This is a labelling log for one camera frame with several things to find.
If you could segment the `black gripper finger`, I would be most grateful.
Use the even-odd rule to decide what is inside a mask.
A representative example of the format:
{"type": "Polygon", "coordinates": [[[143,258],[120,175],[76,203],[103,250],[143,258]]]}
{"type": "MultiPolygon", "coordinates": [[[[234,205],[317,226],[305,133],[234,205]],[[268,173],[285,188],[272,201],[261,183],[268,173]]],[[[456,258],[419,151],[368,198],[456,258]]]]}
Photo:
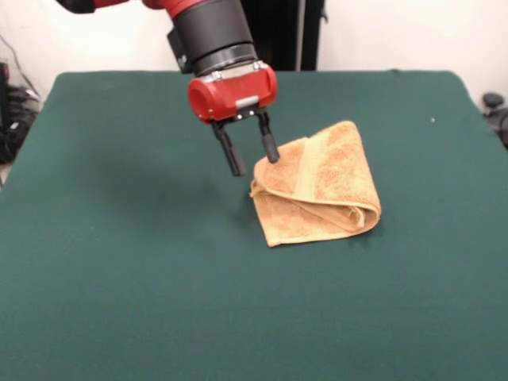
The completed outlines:
{"type": "Polygon", "coordinates": [[[279,160],[279,150],[275,142],[275,138],[271,133],[270,121],[267,112],[259,113],[256,115],[259,121],[259,128],[261,132],[261,141],[271,164],[275,164],[279,160]]]}
{"type": "Polygon", "coordinates": [[[211,126],[214,136],[220,142],[225,158],[229,164],[230,170],[234,177],[246,175],[246,167],[240,153],[232,143],[225,127],[229,121],[212,121],[211,126]]]}

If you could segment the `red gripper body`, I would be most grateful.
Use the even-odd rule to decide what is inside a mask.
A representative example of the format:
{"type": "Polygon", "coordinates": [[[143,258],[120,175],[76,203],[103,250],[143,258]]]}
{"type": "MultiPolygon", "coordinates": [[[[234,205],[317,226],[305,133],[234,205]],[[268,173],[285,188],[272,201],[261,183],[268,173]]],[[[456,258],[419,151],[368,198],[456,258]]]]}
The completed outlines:
{"type": "Polygon", "coordinates": [[[235,118],[248,108],[267,107],[277,93],[275,71],[262,61],[196,77],[187,88],[191,109],[206,124],[235,118]]]}

